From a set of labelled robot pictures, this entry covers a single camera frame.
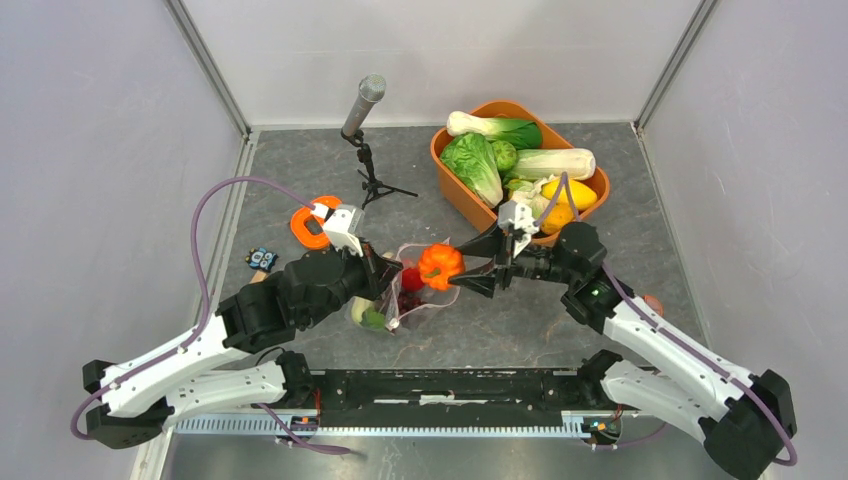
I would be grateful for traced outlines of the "clear zip top bag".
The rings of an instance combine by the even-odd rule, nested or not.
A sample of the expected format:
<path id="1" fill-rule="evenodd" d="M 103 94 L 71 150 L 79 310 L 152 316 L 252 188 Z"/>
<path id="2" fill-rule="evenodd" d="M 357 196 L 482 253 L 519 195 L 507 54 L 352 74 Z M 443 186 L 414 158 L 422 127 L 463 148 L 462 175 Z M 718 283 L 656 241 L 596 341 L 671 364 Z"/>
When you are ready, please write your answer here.
<path id="1" fill-rule="evenodd" d="M 403 270 L 377 300 L 355 297 L 346 318 L 362 329 L 392 335 L 405 334 L 453 305 L 458 287 L 447 290 L 426 285 L 417 275 L 418 261 L 427 244 L 404 244 L 385 257 L 398 260 Z"/>

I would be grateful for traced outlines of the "red toy apple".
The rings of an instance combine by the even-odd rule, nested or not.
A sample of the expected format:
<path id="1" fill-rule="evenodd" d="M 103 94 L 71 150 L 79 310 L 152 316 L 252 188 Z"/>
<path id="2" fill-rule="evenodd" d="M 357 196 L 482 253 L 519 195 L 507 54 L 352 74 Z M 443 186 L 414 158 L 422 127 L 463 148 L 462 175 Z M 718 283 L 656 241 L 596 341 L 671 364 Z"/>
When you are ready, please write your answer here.
<path id="1" fill-rule="evenodd" d="M 426 286 L 417 267 L 404 268 L 401 272 L 401 287 L 403 291 L 419 292 Z"/>

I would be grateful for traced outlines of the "small orange toy pumpkin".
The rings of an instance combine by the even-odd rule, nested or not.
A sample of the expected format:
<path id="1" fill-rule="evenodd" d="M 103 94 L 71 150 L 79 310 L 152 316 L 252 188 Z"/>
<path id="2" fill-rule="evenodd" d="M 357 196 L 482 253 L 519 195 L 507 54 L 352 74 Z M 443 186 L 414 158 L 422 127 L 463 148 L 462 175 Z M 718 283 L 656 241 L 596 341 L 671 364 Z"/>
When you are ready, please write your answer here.
<path id="1" fill-rule="evenodd" d="M 426 247 L 419 257 L 417 268 L 424 285 L 438 291 L 449 290 L 452 287 L 450 279 L 466 271 L 461 252 L 444 243 Z"/>

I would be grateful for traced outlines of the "yellow orange toy fruit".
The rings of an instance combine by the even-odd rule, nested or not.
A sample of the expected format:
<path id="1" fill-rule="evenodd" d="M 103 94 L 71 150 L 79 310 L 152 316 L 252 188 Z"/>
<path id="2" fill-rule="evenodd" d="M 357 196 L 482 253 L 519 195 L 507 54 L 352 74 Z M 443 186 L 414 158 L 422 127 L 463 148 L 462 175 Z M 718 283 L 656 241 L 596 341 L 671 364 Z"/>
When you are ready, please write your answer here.
<path id="1" fill-rule="evenodd" d="M 569 204 L 556 204 L 542 221 L 540 231 L 545 235 L 557 234 L 566 224 L 574 219 L 575 216 Z"/>

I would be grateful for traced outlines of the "green bumpy custard apple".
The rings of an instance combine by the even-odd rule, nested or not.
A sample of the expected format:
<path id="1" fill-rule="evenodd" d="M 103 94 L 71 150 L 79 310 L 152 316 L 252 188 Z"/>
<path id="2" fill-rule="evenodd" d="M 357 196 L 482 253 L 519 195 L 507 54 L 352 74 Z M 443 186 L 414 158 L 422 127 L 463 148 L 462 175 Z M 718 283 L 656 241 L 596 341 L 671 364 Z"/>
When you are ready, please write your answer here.
<path id="1" fill-rule="evenodd" d="M 510 142 L 504 140 L 492 141 L 490 145 L 493 150 L 497 171 L 501 175 L 505 175 L 515 167 L 518 161 L 517 149 Z"/>

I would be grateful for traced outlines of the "yellow toy lemon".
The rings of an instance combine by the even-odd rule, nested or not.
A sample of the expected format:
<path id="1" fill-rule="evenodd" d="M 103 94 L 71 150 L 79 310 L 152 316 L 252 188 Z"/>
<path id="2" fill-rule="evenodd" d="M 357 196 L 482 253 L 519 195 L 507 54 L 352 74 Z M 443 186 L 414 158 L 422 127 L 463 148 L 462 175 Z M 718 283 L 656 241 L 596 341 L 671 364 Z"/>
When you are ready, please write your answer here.
<path id="1" fill-rule="evenodd" d="M 579 212 L 586 211 L 598 201 L 598 194 L 594 190 L 576 180 L 568 180 L 568 186 L 563 187 L 559 195 L 556 195 L 559 183 L 560 180 L 555 179 L 544 184 L 541 188 L 541 195 L 558 205 L 562 204 L 566 207 L 570 205 L 569 199 L 572 199 Z"/>

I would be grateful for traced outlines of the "white daikon radish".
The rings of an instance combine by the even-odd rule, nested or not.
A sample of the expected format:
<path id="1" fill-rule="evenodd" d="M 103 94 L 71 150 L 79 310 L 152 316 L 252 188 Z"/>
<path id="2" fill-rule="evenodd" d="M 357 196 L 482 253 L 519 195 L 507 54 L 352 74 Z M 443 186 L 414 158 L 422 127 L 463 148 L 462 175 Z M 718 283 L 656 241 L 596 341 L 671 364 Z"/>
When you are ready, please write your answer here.
<path id="1" fill-rule="evenodd" d="M 381 300 L 355 297 L 350 307 L 350 318 L 354 324 L 369 331 L 388 332 L 385 308 Z"/>

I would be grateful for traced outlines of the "purple toy grapes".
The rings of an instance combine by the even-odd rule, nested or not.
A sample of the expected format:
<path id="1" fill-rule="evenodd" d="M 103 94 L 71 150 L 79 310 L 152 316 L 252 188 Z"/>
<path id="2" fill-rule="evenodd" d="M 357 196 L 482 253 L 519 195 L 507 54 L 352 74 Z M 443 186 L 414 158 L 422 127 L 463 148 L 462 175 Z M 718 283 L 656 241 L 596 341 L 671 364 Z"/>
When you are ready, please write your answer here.
<path id="1" fill-rule="evenodd" d="M 425 304 L 417 292 L 401 291 L 397 296 L 398 313 L 404 315 Z"/>

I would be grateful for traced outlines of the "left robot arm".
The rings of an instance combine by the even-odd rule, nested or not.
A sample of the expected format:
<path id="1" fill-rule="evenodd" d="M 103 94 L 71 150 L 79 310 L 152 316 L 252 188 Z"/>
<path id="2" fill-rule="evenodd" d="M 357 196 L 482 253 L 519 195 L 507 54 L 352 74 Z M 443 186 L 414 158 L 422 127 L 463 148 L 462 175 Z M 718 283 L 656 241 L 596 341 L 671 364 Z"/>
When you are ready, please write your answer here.
<path id="1" fill-rule="evenodd" d="M 222 367 L 293 340 L 355 297 L 380 297 L 403 265 L 370 246 L 363 251 L 363 256 L 333 249 L 306 253 L 242 287 L 203 322 L 158 348 L 123 363 L 90 361 L 82 368 L 83 384 L 99 404 L 77 409 L 73 434 L 125 449 L 219 408 L 306 405 L 315 386 L 301 354 L 285 353 L 242 371 Z"/>

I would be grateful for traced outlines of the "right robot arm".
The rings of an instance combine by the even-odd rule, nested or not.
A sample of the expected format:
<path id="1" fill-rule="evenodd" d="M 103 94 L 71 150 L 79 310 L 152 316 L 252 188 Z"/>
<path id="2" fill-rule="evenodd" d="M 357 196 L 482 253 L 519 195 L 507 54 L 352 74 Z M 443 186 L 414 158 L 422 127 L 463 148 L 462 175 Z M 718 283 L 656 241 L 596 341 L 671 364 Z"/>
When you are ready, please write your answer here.
<path id="1" fill-rule="evenodd" d="M 551 247 L 521 247 L 519 231 L 492 225 L 459 246 L 487 264 L 450 282 L 488 298 L 515 278 L 565 285 L 568 314 L 623 345 L 659 370 L 652 376 L 611 352 L 600 352 L 577 382 L 591 408 L 610 401 L 634 407 L 687 433 L 736 479 L 757 479 L 771 465 L 792 467 L 799 457 L 788 382 L 772 370 L 760 375 L 721 358 L 653 311 L 612 273 L 596 229 L 567 224 Z"/>

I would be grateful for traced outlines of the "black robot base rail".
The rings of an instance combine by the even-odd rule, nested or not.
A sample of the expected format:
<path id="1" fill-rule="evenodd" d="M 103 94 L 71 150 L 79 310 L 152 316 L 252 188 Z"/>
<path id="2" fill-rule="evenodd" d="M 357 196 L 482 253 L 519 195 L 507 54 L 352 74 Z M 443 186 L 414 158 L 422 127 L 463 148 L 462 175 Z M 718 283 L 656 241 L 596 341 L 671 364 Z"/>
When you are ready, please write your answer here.
<path id="1" fill-rule="evenodd" d="M 554 427 L 565 411 L 622 408 L 570 369 L 332 369 L 313 383 L 299 406 L 325 428 Z"/>

